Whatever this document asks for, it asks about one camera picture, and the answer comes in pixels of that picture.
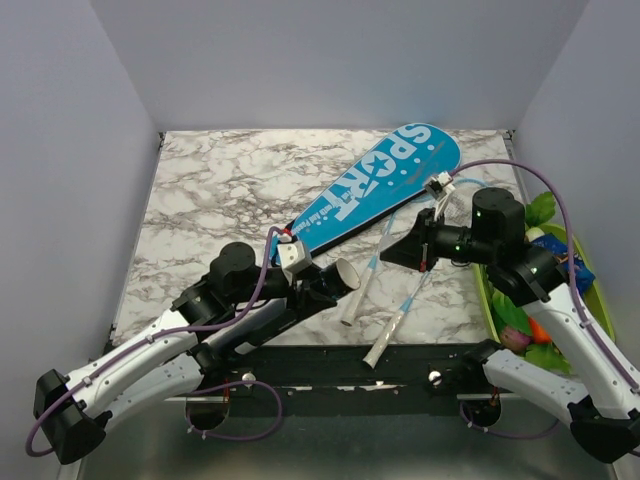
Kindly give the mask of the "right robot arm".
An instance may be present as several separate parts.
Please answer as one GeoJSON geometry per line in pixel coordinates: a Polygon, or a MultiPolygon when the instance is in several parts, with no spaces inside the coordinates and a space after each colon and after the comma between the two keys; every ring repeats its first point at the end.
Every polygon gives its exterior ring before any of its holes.
{"type": "Polygon", "coordinates": [[[639,446],[639,373],[624,360],[575,296],[569,274],[547,249],[525,239],[525,208],[502,188],[471,199],[470,226],[421,210],[406,236],[384,247],[383,261],[428,272],[439,259],[483,265],[489,281],[551,335],[578,381],[571,382],[485,340],[468,351],[445,385],[509,390],[570,428],[595,459],[612,464],[639,446]]]}

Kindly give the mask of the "black shuttlecock tube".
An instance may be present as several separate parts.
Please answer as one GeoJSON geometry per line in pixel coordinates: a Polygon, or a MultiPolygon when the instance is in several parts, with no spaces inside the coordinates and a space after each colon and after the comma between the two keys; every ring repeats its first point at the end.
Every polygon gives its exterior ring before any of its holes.
{"type": "Polygon", "coordinates": [[[343,258],[326,267],[311,264],[299,279],[285,299],[269,301],[210,340],[212,355],[223,362],[235,362],[302,321],[336,307],[341,298],[360,287],[357,270],[343,258]]]}

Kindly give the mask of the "blue racket bag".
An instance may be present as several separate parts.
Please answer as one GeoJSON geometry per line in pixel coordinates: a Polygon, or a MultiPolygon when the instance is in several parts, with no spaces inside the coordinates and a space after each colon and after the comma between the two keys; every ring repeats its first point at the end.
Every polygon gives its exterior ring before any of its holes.
{"type": "Polygon", "coordinates": [[[429,177],[456,168],[461,157],[458,143],[444,130],[403,125],[356,160],[284,230],[317,256],[421,196],[429,177]]]}

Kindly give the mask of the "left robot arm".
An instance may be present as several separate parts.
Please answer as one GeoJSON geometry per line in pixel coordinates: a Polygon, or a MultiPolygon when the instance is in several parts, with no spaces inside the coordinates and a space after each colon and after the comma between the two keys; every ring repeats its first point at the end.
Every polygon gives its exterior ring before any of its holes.
{"type": "Polygon", "coordinates": [[[71,464],[87,456],[109,429],[174,395],[209,395],[241,379],[232,365],[360,286],[354,267],[338,259],[313,263],[307,246],[292,239],[276,247],[277,266],[243,242],[225,245],[209,271],[139,334],[89,364],[63,374],[52,369],[36,382],[35,424],[47,454],[71,464]]]}

